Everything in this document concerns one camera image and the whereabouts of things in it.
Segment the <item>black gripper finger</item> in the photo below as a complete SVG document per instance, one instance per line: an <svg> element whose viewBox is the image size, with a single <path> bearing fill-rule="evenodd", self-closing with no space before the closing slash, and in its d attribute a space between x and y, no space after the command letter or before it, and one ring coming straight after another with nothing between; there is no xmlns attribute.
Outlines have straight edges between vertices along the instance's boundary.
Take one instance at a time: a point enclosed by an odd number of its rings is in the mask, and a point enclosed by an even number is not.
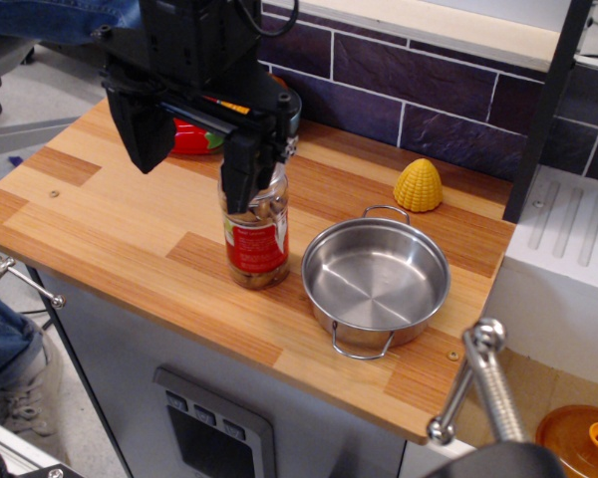
<svg viewBox="0 0 598 478"><path fill-rule="evenodd" d="M220 168L228 214L245 213L261 190L269 187L278 162L277 134L237 128L224 141Z"/></svg>
<svg viewBox="0 0 598 478"><path fill-rule="evenodd" d="M132 95L107 90L112 118L136 168L148 174L166 159L174 147L173 115L155 95Z"/></svg>

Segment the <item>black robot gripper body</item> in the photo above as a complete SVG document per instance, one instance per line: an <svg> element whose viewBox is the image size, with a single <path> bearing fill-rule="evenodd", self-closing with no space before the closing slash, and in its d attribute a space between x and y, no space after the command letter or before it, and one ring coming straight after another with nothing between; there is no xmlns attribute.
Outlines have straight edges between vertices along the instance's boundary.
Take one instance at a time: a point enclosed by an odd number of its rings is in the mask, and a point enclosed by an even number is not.
<svg viewBox="0 0 598 478"><path fill-rule="evenodd" d="M174 120L224 140L237 128L275 131L278 152L293 151L298 101L264 70L258 50L294 27L297 7L277 30L264 29L258 1L143 1L140 9L141 28L92 33L105 53L106 91L155 95Z"/></svg>

